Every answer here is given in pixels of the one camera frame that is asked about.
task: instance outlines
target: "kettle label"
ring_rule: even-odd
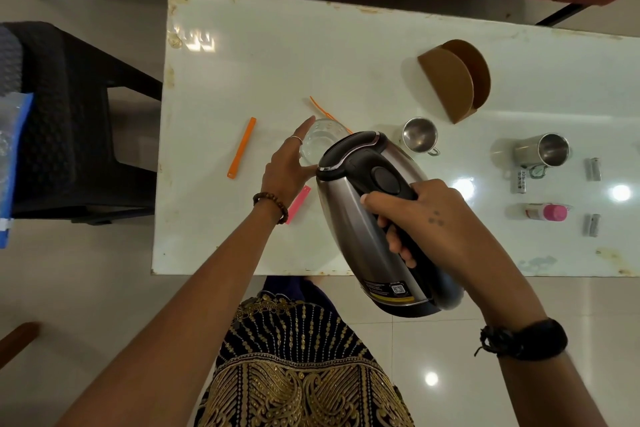
[[[369,280],[363,280],[362,283],[376,299],[390,302],[411,302],[415,300],[403,280],[399,282],[370,282]]]

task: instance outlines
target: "pink tag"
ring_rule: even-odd
[[[300,206],[302,206],[302,203],[305,202],[305,199],[307,199],[307,196],[309,195],[310,192],[311,192],[310,187],[305,186],[302,188],[302,191],[300,191],[300,194],[296,196],[296,199],[294,199],[291,206],[289,206],[289,219],[287,220],[285,225],[288,225],[289,223],[291,223],[294,216],[298,212],[298,209],[300,209]]]

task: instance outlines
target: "electric kettle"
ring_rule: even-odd
[[[402,318],[453,309],[464,291],[398,229],[417,262],[408,268],[400,255],[389,250],[386,230],[362,206],[360,197],[377,190],[417,199],[409,183],[425,179],[413,159],[378,131],[360,131],[336,142],[316,171],[324,216],[353,274],[380,309]]]

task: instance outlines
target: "hand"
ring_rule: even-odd
[[[316,121],[309,117],[293,133],[301,140]],[[300,140],[293,136],[284,141],[282,146],[271,156],[271,162],[264,168],[262,176],[262,192],[271,192],[288,208],[305,182],[316,174],[317,165],[300,165]]]
[[[414,183],[412,188],[418,194],[416,201],[372,192],[364,194],[361,202],[367,210],[379,215],[380,227],[392,221],[404,229],[434,264],[462,286],[471,280],[479,257],[506,257],[512,263],[456,189],[439,179]],[[399,253],[408,267],[415,267],[394,225],[387,232],[387,241],[391,252]]]

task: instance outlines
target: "beaded bracelet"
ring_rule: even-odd
[[[282,213],[282,217],[278,220],[278,224],[282,225],[283,223],[286,223],[287,220],[289,219],[289,210],[287,209],[287,207],[282,203],[282,201],[280,201],[275,194],[273,194],[272,192],[259,192],[258,194],[256,194],[253,197],[253,206],[255,206],[256,204],[258,204],[258,201],[260,201],[262,198],[266,198],[266,199],[270,199],[271,201],[273,201],[274,203],[276,203],[276,206],[278,208],[280,208],[280,212]]]

